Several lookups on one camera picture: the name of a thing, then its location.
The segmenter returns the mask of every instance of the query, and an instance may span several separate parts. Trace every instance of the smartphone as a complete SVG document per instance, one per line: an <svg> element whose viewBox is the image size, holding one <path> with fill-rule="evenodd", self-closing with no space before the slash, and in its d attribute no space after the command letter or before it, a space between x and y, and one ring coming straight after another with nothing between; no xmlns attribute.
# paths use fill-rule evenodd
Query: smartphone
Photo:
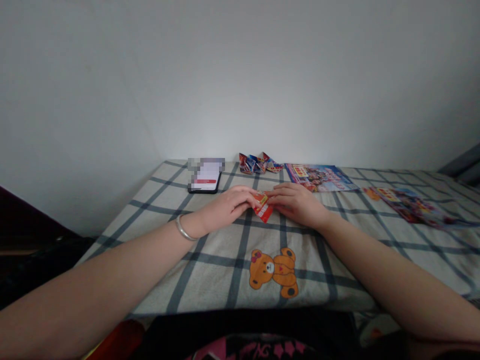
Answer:
<svg viewBox="0 0 480 360"><path fill-rule="evenodd" d="M188 168L193 170L188 192L191 194L216 194L219 191L220 177L225 168L223 158L201 158L199 162L188 159Z"/></svg>

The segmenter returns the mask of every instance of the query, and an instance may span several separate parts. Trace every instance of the bangle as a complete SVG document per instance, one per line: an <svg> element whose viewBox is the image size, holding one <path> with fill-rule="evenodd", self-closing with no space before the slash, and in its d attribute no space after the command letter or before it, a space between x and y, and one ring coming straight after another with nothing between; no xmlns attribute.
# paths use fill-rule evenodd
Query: bangle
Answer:
<svg viewBox="0 0 480 360"><path fill-rule="evenodd" d="M188 239L190 241L197 241L198 239L197 238L194 238L194 237L191 237L190 235L187 234L187 232L184 230L184 228L182 227L182 224L180 224L180 218L182 217L183 215L180 215L179 217L176 218L175 222L176 222L176 228L178 229L178 231L180 232L180 234L183 235L183 237L185 239Z"/></svg>

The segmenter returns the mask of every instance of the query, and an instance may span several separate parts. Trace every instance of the cartoon bear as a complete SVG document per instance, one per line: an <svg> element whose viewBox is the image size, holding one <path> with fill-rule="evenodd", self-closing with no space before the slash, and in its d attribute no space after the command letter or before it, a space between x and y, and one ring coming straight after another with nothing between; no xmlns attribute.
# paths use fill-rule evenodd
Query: cartoon bear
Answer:
<svg viewBox="0 0 480 360"><path fill-rule="evenodd" d="M295 254L288 247L284 247L280 252L281 255L273 259L257 249L251 252L250 286L258 290L262 284L268 283L273 278L281 285L280 295L291 299L299 293L295 276Z"/></svg>

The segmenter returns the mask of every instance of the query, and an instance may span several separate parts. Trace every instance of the blurred screen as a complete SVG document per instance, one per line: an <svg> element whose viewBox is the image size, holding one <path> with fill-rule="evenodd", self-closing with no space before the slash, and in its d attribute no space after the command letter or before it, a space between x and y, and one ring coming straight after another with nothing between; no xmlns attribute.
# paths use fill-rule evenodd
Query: blurred screen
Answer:
<svg viewBox="0 0 480 360"><path fill-rule="evenodd" d="M217 188L220 172L225 169L225 158L189 158L188 170L192 172L188 184L189 191L214 191Z"/></svg>

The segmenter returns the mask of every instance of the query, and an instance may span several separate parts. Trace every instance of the bedsheet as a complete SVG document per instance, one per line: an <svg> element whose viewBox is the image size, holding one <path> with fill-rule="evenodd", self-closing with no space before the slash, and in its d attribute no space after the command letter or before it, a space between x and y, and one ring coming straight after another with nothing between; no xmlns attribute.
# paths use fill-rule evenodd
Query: bedsheet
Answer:
<svg viewBox="0 0 480 360"><path fill-rule="evenodd" d="M408 188L451 215L480 220L479 191L448 176L427 171L341 169L360 188ZM181 214L196 211L217 196L188 193L190 176L186 160L162 163L79 264ZM219 192L235 185L271 190L288 181L285 169L277 174L247 175L240 172L238 162L227 162ZM314 195L330 211L418 264L466 299L480 298L478 228L441 231L423 224L409 224L386 203L373 201L361 190ZM263 262L277 266L293 263L294 277L290 276L288 281L278 276L252 278L251 264L262 266ZM201 238L132 315L308 305L359 312L357 323L364 328L368 325L368 312L378 309L374 299L320 234L276 211L268 223L263 223L249 209L231 226Z"/></svg>

